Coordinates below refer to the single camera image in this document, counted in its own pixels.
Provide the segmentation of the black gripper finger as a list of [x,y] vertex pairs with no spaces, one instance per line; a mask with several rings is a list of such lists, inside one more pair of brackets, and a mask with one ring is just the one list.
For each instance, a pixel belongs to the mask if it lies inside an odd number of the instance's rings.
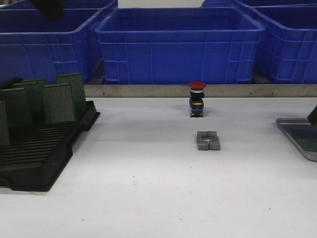
[[317,125],[317,106],[307,116],[310,125]]
[[49,21],[64,17],[63,0],[30,0],[30,2]]

